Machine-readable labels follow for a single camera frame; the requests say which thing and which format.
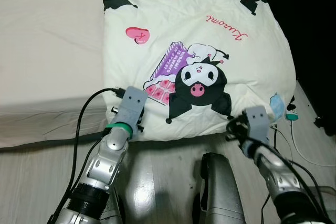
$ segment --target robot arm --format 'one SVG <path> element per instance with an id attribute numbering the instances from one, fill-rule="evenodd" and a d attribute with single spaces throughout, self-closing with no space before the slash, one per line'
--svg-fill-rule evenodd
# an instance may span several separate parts
<path id="1" fill-rule="evenodd" d="M 246 109 L 239 120 L 232 120 L 228 124 L 227 130 L 238 136 L 244 155 L 252 158 L 259 168 L 282 224 L 327 223 L 318 214 L 307 192 L 288 166 L 269 149 L 244 137 L 268 144 L 268 128 L 266 110 L 263 106 L 258 106 Z"/>
<path id="2" fill-rule="evenodd" d="M 119 165 L 128 148 L 128 141 L 138 131 L 147 93 L 128 87 L 116 116 L 108 125 L 110 132 L 105 135 L 98 153 L 92 158 L 82 175 L 78 186 L 69 197 L 67 208 L 62 209 L 56 224 L 100 224 L 100 217 L 110 198 L 114 216 L 109 223 L 122 224 L 113 184 L 119 174 Z"/>

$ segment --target pink chocolate bar print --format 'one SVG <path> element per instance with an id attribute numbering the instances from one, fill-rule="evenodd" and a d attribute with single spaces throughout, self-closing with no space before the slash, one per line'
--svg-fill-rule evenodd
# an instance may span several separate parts
<path id="1" fill-rule="evenodd" d="M 175 83 L 171 82 L 168 87 L 168 90 L 171 91 L 172 93 L 175 92 Z"/>
<path id="2" fill-rule="evenodd" d="M 154 94 L 152 95 L 155 99 L 160 100 L 162 95 L 164 93 L 163 89 L 157 88 L 154 92 Z"/>
<path id="3" fill-rule="evenodd" d="M 169 104 L 169 93 L 165 92 L 162 98 L 162 102 L 165 104 Z"/>
<path id="4" fill-rule="evenodd" d="M 170 81 L 160 81 L 160 86 L 166 89 L 170 84 Z"/>
<path id="5" fill-rule="evenodd" d="M 154 93 L 154 91 L 155 91 L 155 89 L 156 89 L 156 86 L 155 86 L 155 85 L 151 85 L 151 86 L 149 86 L 148 88 L 146 88 L 146 92 L 147 92 L 147 94 L 148 94 L 149 96 L 152 96 L 153 93 Z"/>

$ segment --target white floor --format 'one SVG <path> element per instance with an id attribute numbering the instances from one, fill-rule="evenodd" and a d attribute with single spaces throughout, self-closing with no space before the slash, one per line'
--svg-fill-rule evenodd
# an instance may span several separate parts
<path id="1" fill-rule="evenodd" d="M 336 164 L 336 139 L 315 127 L 316 115 L 299 85 L 295 98 L 300 116 L 295 122 L 299 148 L 315 162 Z M 336 168 L 304 161 L 294 149 L 288 121 L 280 120 L 278 129 L 290 144 L 289 147 L 278 134 L 279 151 L 290 158 L 291 148 L 294 161 L 309 169 L 320 185 L 336 188 Z M 269 133 L 273 139 L 273 130 Z M 78 168 L 89 147 L 79 147 Z M 260 223 L 260 209 L 268 194 L 265 182 L 252 160 L 241 153 L 236 142 L 226 143 L 223 134 L 170 142 L 131 143 L 117 183 L 127 223 L 192 223 L 192 203 L 200 188 L 200 160 L 205 152 L 217 152 L 229 158 L 246 222 Z M 0 224 L 46 223 L 66 188 L 71 162 L 71 146 L 0 153 Z M 313 185 L 306 174 L 300 174 L 308 185 Z M 279 223 L 271 201 L 264 213 L 265 223 Z"/>

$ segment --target bed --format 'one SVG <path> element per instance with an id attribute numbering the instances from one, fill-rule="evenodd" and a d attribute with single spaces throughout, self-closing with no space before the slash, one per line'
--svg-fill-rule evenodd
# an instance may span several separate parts
<path id="1" fill-rule="evenodd" d="M 75 136 L 103 88 L 102 0 L 0 0 L 0 148 Z M 81 135 L 105 124 L 102 97 Z"/>
<path id="2" fill-rule="evenodd" d="M 140 140 L 161 141 L 223 132 L 247 106 L 264 105 L 274 121 L 295 88 L 290 49 L 266 0 L 0 3 L 0 148 L 73 138 L 82 105 L 103 87 L 145 90 Z M 176 82 L 198 70 L 209 70 L 209 82 Z M 182 86 L 208 98 L 186 104 L 176 96 Z M 96 98 L 81 135 L 102 131 L 119 104 L 111 94 Z"/>

